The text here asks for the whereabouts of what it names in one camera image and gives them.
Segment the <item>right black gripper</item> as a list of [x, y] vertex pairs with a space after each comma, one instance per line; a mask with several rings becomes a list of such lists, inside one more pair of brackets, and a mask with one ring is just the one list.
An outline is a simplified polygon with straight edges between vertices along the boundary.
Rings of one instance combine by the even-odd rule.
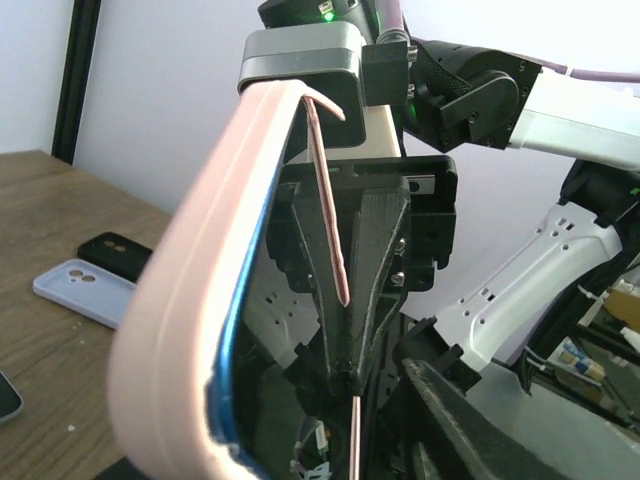
[[[344, 371], [345, 308], [336, 292], [313, 164], [290, 162], [283, 168], [266, 247], [291, 290], [312, 293], [329, 389], [362, 393], [391, 318], [406, 298], [405, 284], [413, 292], [428, 291], [436, 271], [449, 263], [458, 176], [446, 155], [331, 160], [329, 172], [342, 251], [349, 258]], [[409, 189], [402, 177], [381, 177], [391, 174], [407, 179]], [[362, 195], [350, 190], [354, 178], [363, 184]], [[407, 253], [401, 244], [409, 229], [410, 264], [405, 269]], [[405, 273], [406, 281], [393, 283], [390, 277], [396, 273]]]

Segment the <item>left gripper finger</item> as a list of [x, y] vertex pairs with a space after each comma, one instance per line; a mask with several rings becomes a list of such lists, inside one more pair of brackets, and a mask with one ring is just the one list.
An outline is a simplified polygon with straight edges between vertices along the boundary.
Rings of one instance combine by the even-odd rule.
[[506, 435], [427, 362], [400, 362], [408, 479], [553, 479], [555, 469]]

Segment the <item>phone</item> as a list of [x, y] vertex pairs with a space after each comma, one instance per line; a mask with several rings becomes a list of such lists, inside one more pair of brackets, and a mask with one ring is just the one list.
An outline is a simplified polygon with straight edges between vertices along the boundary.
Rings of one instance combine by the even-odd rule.
[[117, 329], [135, 284], [89, 262], [71, 259], [36, 277], [32, 289], [42, 298]]
[[317, 111], [341, 108], [300, 80], [247, 87], [147, 263], [107, 375], [114, 436], [152, 479], [256, 479], [233, 418], [234, 333], [297, 109], [307, 111], [333, 281], [350, 292]]

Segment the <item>black phone case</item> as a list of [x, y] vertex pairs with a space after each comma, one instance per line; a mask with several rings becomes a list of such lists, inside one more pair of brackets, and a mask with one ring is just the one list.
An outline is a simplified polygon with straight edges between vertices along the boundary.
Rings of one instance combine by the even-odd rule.
[[114, 232], [101, 233], [77, 248], [77, 256], [136, 283], [153, 251]]

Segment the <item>black smartphone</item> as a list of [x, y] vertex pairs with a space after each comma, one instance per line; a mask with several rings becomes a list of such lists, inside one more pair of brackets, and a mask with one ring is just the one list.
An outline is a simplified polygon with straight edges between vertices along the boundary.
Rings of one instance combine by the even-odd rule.
[[5, 424], [19, 415], [24, 406], [22, 396], [0, 372], [0, 423]]

